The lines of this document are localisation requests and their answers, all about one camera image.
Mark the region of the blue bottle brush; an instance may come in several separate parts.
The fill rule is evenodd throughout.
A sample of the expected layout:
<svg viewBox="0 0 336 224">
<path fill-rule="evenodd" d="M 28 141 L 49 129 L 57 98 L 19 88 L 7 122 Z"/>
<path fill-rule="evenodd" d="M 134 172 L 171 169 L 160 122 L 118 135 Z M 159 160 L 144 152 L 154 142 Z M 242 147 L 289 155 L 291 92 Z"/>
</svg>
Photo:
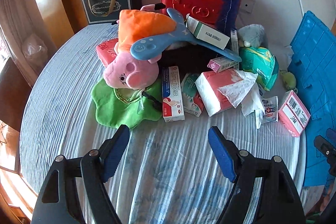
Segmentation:
<svg viewBox="0 0 336 224">
<path fill-rule="evenodd" d="M 216 22 L 216 28 L 226 36 L 229 36 L 231 30 L 235 30 L 235 22 L 238 16 L 240 3 L 242 0 L 223 0 Z"/>
</svg>

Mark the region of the green baby bib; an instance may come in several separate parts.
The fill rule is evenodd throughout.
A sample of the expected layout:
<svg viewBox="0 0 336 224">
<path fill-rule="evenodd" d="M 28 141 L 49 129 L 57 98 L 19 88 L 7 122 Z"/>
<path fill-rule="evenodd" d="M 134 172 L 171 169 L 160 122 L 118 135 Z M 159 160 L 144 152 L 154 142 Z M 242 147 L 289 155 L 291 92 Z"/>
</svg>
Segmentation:
<svg viewBox="0 0 336 224">
<path fill-rule="evenodd" d="M 115 89 L 101 79 L 92 90 L 96 105 L 96 121 L 104 126 L 137 127 L 142 121 L 158 121 L 162 117 L 162 84 L 157 79 L 144 89 Z"/>
</svg>

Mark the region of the blue folding plastic crate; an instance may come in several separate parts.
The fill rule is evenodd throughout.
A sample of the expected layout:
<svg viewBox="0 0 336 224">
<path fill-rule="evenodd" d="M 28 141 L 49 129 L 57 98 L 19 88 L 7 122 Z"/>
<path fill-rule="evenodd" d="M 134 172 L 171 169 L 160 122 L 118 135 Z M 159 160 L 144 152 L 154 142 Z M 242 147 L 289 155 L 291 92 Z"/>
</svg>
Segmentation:
<svg viewBox="0 0 336 224">
<path fill-rule="evenodd" d="M 288 67 L 297 80 L 298 97 L 311 117 L 305 128 L 306 170 L 303 186 L 325 185 L 330 178 L 326 157 L 314 146 L 321 135 L 335 144 L 335 36 L 311 11 L 307 11 L 291 41 Z"/>
</svg>

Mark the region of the white green medicine box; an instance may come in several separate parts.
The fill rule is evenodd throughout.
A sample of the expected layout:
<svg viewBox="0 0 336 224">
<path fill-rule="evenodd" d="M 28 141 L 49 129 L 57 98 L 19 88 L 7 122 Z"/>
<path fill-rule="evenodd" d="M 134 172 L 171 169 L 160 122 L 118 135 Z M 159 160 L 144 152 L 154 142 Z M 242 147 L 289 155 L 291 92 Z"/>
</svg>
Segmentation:
<svg viewBox="0 0 336 224">
<path fill-rule="evenodd" d="M 189 14 L 186 19 L 186 27 L 199 40 L 224 50 L 230 38 L 218 30 L 193 18 Z"/>
</svg>

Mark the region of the small green plush ball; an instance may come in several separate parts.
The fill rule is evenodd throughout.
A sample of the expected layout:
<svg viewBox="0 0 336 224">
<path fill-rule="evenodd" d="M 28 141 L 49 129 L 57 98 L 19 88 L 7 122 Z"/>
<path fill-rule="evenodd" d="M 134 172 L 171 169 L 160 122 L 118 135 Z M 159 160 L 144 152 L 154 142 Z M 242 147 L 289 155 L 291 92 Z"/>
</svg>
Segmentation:
<svg viewBox="0 0 336 224">
<path fill-rule="evenodd" d="M 293 73 L 288 72 L 286 70 L 280 70 L 280 76 L 282 80 L 282 84 L 287 91 L 293 90 L 297 91 L 297 81 Z"/>
</svg>

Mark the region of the red white blue medicine box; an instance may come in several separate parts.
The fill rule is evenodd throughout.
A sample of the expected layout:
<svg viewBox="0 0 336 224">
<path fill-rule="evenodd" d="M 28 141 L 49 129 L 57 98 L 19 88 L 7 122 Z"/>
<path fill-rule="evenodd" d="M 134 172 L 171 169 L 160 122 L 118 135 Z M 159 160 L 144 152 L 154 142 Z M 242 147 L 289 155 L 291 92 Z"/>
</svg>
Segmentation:
<svg viewBox="0 0 336 224">
<path fill-rule="evenodd" d="M 162 70 L 162 114 L 165 122 L 185 120 L 181 82 L 177 66 Z"/>
</svg>

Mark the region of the beige curtain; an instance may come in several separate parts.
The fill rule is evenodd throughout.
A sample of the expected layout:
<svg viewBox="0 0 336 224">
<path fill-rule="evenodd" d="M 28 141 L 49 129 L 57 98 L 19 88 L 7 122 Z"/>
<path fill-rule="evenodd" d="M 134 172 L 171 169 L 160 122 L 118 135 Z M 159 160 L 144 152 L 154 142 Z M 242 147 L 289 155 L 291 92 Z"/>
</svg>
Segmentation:
<svg viewBox="0 0 336 224">
<path fill-rule="evenodd" d="M 1 0 L 1 37 L 10 57 L 29 86 L 33 86 L 39 76 L 22 52 L 22 44 L 32 34 L 44 42 L 49 60 L 57 48 L 47 31 L 36 1 Z"/>
</svg>

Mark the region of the small alcohol wipes packet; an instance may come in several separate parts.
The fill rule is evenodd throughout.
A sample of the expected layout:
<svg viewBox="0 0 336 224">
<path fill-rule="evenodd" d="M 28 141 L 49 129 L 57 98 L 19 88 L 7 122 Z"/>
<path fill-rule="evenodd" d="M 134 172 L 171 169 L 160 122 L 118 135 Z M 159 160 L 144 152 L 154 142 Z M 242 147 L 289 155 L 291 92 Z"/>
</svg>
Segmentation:
<svg viewBox="0 0 336 224">
<path fill-rule="evenodd" d="M 264 109 L 255 110 L 257 129 L 262 124 L 278 121 L 278 96 L 263 98 L 261 101 Z"/>
</svg>

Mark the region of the pink soft tissue pack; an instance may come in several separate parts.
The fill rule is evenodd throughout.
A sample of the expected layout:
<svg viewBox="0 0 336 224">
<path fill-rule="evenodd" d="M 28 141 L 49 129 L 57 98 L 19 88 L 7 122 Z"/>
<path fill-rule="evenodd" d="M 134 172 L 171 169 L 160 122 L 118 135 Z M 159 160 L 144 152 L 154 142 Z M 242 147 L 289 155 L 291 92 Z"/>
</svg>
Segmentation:
<svg viewBox="0 0 336 224">
<path fill-rule="evenodd" d="M 255 110 L 265 112 L 256 80 L 257 74 L 227 69 L 203 72 L 195 85 L 210 117 L 238 106 L 246 117 Z"/>
</svg>

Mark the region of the grey plush toy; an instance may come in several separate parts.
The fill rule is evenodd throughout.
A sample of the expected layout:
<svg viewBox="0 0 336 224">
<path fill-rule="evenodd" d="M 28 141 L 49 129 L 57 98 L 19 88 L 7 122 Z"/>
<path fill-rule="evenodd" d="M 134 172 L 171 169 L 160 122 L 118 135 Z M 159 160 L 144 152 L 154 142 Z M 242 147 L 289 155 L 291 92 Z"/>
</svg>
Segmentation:
<svg viewBox="0 0 336 224">
<path fill-rule="evenodd" d="M 250 24 L 238 29 L 240 47 L 268 47 L 265 29 L 260 24 Z"/>
</svg>

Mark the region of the black gift bag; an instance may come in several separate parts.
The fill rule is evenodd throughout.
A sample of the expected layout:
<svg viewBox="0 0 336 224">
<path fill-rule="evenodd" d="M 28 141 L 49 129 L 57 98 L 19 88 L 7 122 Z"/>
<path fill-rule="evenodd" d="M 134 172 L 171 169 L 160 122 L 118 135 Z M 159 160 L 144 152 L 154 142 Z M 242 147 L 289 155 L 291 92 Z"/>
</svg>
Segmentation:
<svg viewBox="0 0 336 224">
<path fill-rule="evenodd" d="M 112 23 L 121 10 L 139 10 L 142 0 L 81 0 L 89 24 Z"/>
</svg>

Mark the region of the pink pig plush orange hat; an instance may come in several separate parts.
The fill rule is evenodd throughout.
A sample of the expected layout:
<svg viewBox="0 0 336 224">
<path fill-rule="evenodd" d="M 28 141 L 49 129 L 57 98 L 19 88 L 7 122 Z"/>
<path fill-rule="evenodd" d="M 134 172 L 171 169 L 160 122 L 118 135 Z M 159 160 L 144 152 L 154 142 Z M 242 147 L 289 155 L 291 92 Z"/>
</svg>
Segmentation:
<svg viewBox="0 0 336 224">
<path fill-rule="evenodd" d="M 116 57 L 105 66 L 103 79 L 114 89 L 139 90 L 152 85 L 159 74 L 164 42 L 177 23 L 160 11 L 163 3 L 122 10 L 119 15 Z"/>
</svg>

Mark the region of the wall socket plate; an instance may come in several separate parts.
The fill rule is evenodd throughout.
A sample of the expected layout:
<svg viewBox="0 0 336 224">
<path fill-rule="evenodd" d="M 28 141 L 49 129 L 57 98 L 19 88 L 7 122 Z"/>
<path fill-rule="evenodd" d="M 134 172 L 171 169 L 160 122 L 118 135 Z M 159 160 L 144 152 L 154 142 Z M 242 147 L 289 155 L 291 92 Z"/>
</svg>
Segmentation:
<svg viewBox="0 0 336 224">
<path fill-rule="evenodd" d="M 251 14 L 255 6 L 255 0 L 241 0 L 240 11 Z"/>
</svg>

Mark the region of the teal diaper pack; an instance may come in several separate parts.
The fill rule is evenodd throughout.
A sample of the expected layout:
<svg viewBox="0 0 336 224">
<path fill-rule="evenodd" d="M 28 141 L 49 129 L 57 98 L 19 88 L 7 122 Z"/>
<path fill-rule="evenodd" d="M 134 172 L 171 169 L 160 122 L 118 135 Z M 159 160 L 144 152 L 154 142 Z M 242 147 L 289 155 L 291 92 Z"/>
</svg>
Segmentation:
<svg viewBox="0 0 336 224">
<path fill-rule="evenodd" d="M 270 91 L 278 77 L 279 65 L 276 57 L 264 47 L 241 47 L 240 69 L 257 74 L 257 83 L 265 91 Z"/>
</svg>

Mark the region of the small pink medicine box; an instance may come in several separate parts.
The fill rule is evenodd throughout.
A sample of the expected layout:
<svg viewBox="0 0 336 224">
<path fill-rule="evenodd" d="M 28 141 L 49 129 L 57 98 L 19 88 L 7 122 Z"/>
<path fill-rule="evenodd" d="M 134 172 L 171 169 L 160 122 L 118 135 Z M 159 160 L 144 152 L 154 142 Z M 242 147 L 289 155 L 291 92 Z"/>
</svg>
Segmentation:
<svg viewBox="0 0 336 224">
<path fill-rule="evenodd" d="M 239 62 L 233 61 L 227 57 L 222 56 L 222 57 L 217 57 L 215 59 L 211 59 L 209 63 L 207 64 L 207 67 L 216 73 L 220 73 L 230 68 L 238 68 Z"/>
</svg>

